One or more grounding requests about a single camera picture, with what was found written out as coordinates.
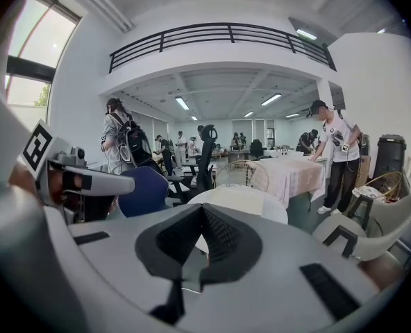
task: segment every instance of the hair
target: hair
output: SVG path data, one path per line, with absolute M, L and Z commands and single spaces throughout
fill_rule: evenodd
M 107 101 L 107 111 L 108 111 L 108 106 L 110 106 L 110 110 L 111 112 L 113 111 L 120 111 L 123 112 L 124 114 L 126 114 L 128 117 L 130 117 L 131 119 L 133 119 L 133 117 L 131 116 L 130 112 L 128 112 L 125 107 L 122 105 L 122 101 L 121 99 L 116 99 L 114 97 L 112 97 L 111 99 L 109 99 Z

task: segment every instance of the white sneaker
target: white sneaker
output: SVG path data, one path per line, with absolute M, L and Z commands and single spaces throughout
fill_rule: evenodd
M 317 210 L 317 213 L 318 213 L 318 214 L 325 214 L 326 212 L 329 212 L 330 210 L 331 210 L 330 207 L 321 206 L 321 207 Z

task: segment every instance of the chair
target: chair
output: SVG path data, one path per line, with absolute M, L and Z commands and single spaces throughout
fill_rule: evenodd
M 167 179 L 149 166 L 127 170 L 121 174 L 135 181 L 135 190 L 117 199 L 117 208 L 125 217 L 141 216 L 169 208 L 165 198 L 169 191 Z
M 199 164 L 183 164 L 184 167 L 189 167 L 192 170 L 192 176 L 185 176 L 181 181 L 183 185 L 190 189 L 188 194 L 180 195 L 181 202 L 183 203 L 186 203 L 189 199 L 194 198 L 201 192 L 205 192 L 213 188 L 213 169 L 210 167 L 210 159 L 212 158 L 213 144 L 218 138 L 214 125 L 207 125 L 204 127 L 201 131 L 201 138 L 204 141 L 204 144 Z
M 262 149 L 262 144 L 259 139 L 254 139 L 250 145 L 250 155 L 258 159 L 264 155 L 264 151 Z
M 402 175 L 399 171 L 383 174 L 361 187 L 352 190 L 353 201 L 349 206 L 347 216 L 353 218 L 359 206 L 366 203 L 366 212 L 362 216 L 362 228 L 366 229 L 369 214 L 374 200 L 384 203 L 397 200 L 399 197 Z
M 353 219 L 333 214 L 325 219 L 312 236 L 353 261 L 380 257 L 411 223 L 411 195 L 395 203 L 374 201 L 366 230 Z
M 227 164 L 216 175 L 214 187 L 220 186 L 246 186 L 266 192 L 269 175 L 259 162 L 237 160 Z

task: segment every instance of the black trash can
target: black trash can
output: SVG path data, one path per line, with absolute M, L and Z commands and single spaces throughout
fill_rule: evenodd
M 393 171 L 402 171 L 405 163 L 406 142 L 399 135 L 383 135 L 378 140 L 374 179 Z

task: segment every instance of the white chair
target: white chair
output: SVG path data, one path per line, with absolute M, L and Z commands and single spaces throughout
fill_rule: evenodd
M 343 257 L 355 262 L 366 262 L 380 257 L 388 250 L 409 223 L 411 195 L 395 203 L 375 200 L 366 231 L 353 219 L 340 214 L 325 219 L 312 236 Z

